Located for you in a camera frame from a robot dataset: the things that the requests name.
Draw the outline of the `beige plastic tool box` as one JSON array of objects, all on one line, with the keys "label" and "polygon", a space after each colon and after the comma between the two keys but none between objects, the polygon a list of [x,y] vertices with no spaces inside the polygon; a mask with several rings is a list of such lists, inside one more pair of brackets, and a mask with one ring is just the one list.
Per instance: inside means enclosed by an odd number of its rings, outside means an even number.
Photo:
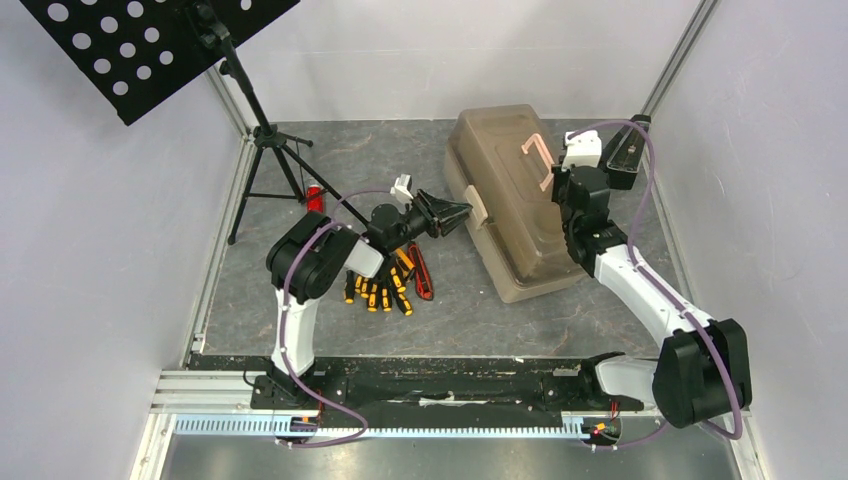
[{"label": "beige plastic tool box", "polygon": [[550,164],[535,137],[551,144],[527,104],[472,108],[460,112],[446,145],[448,188],[472,207],[466,228],[505,303],[569,288],[585,275],[567,251]]}]

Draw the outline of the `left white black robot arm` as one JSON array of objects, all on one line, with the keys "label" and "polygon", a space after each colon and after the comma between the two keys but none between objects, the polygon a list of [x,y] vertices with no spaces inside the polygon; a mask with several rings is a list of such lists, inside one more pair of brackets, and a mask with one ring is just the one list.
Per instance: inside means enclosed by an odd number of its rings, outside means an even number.
[{"label": "left white black robot arm", "polygon": [[317,313],[339,275],[346,276],[345,302],[362,295],[370,311],[397,309],[411,315],[408,281],[416,278],[421,293],[431,284],[424,266],[405,247],[423,234],[448,235],[472,210],[469,203],[419,190],[403,209],[375,207],[362,233],[322,211],[308,211],[266,257],[277,298],[277,333],[267,373],[251,383],[252,407],[301,408],[311,401],[314,383],[308,375],[316,359]]}]

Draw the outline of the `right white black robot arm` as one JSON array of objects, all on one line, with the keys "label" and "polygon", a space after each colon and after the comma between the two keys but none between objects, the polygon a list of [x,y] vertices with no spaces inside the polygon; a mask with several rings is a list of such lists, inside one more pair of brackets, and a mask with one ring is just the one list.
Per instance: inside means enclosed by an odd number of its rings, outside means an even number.
[{"label": "right white black robot arm", "polygon": [[623,353],[584,361],[577,382],[580,400],[602,408],[627,397],[658,408],[672,426],[702,423],[729,414],[741,436],[742,412],[751,404],[747,334],[732,318],[716,320],[659,276],[628,236],[610,219],[606,173],[592,166],[552,167],[551,199],[560,209],[572,260],[613,292],[641,321],[660,348],[655,360]]}]

